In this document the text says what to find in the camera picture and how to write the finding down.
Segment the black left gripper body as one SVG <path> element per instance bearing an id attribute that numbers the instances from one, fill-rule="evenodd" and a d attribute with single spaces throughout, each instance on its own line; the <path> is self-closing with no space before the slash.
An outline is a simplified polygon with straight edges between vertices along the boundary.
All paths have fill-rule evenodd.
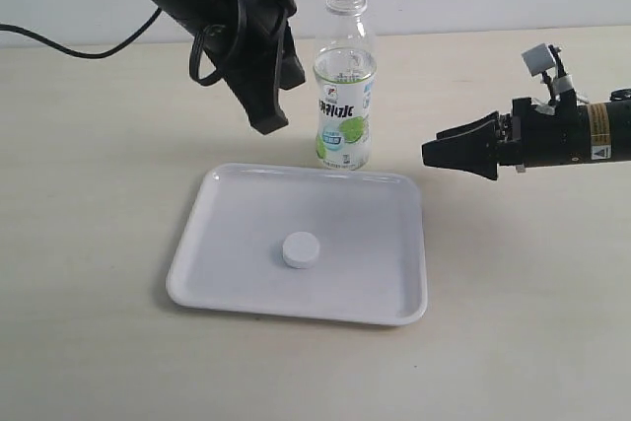
<path id="1" fill-rule="evenodd" d="M 246 69 L 272 56 L 297 66 L 289 18 L 293 0 L 163 0 L 162 9 L 193 36 L 188 68 L 210 59 L 216 71 Z"/>

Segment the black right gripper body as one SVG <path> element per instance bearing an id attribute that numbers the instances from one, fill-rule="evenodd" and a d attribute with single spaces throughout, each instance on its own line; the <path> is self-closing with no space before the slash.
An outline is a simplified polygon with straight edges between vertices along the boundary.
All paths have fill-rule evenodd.
<path id="1" fill-rule="evenodd" d="M 588 164 L 591 138 L 585 105 L 558 105 L 552 115 L 536 109 L 532 98 L 512 100 L 502 116 L 498 165 L 524 169 Z"/>

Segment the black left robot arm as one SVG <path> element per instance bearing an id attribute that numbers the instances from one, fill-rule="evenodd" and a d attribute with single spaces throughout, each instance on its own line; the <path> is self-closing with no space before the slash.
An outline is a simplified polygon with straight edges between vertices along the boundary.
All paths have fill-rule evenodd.
<path id="1" fill-rule="evenodd" d="M 279 93 L 306 81 L 289 26 L 295 0 L 152 1 L 192 35 L 193 82 L 225 82 L 262 135 L 287 126 Z"/>

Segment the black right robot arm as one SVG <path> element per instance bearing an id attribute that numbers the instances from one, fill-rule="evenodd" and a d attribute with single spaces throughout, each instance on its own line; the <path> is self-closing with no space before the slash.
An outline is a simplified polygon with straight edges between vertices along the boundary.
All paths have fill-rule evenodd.
<path id="1" fill-rule="evenodd" d="M 493 111 L 440 131 L 420 146 L 422 163 L 488 180 L 499 169 L 596 165 L 630 160 L 630 91 L 613 91 L 605 102 L 581 102 L 567 92 L 553 103 L 512 100 L 507 113 Z"/>

